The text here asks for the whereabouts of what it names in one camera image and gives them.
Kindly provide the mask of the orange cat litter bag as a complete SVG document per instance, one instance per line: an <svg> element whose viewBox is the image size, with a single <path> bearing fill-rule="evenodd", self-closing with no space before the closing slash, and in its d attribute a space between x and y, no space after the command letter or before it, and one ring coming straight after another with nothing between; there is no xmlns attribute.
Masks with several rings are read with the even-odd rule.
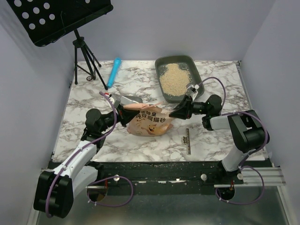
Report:
<svg viewBox="0 0 300 225"><path fill-rule="evenodd" d="M128 133L136 136L161 136L173 127L170 111L160 108L161 104L134 103L125 105L126 110L138 111L129 122Z"/></svg>

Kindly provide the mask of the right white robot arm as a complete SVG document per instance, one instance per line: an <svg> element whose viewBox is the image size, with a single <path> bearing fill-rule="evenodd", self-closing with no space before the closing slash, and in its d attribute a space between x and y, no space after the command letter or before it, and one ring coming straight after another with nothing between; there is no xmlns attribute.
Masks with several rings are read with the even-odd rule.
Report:
<svg viewBox="0 0 300 225"><path fill-rule="evenodd" d="M206 102L195 102L185 95L169 114L171 118L186 120L193 114L203 115L202 125L208 131L231 131L234 146L221 160L216 171L218 182L225 184L233 178L234 171L241 168L250 155L260 151L270 141L270 135L254 110L221 114L222 99L211 95Z"/></svg>

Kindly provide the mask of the dark green litter tray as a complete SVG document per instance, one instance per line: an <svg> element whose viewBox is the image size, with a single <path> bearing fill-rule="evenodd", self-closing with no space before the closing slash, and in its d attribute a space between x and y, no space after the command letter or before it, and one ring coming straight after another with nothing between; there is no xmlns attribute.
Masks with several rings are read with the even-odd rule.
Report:
<svg viewBox="0 0 300 225"><path fill-rule="evenodd" d="M187 55L175 55L175 56L166 56L161 57L155 61L155 69L159 81L159 85L162 91L162 95L165 98L166 102L175 104L180 103L180 101L183 99L184 95L176 97L176 96L170 96L163 92L159 77L164 73L164 66L167 64L176 63L179 65L179 67L183 70L188 70L190 72L190 78L191 78L191 84L199 84L202 82L202 79L200 77L200 74L196 68L196 65L193 61L193 59Z"/></svg>

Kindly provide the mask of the silver metal litter scoop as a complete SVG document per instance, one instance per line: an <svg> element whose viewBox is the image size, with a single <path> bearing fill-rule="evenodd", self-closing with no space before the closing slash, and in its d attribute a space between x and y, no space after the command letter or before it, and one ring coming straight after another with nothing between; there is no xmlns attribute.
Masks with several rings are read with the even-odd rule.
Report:
<svg viewBox="0 0 300 225"><path fill-rule="evenodd" d="M120 104L124 105L134 105L134 107L144 107L144 106L153 106L153 104L143 103L143 100L137 96L121 96Z"/></svg>

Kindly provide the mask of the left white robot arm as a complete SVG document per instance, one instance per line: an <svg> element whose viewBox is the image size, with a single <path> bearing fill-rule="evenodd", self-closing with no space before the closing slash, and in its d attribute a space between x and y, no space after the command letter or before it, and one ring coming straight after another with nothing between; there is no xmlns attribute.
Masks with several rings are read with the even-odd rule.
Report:
<svg viewBox="0 0 300 225"><path fill-rule="evenodd" d="M88 184L103 182L103 172L87 163L102 148L117 123L126 126L138 113L138 110L128 110L121 105L107 114L96 108L88 110L85 129L76 149L59 166L40 174L33 208L44 212L48 218L65 218L75 197Z"/></svg>

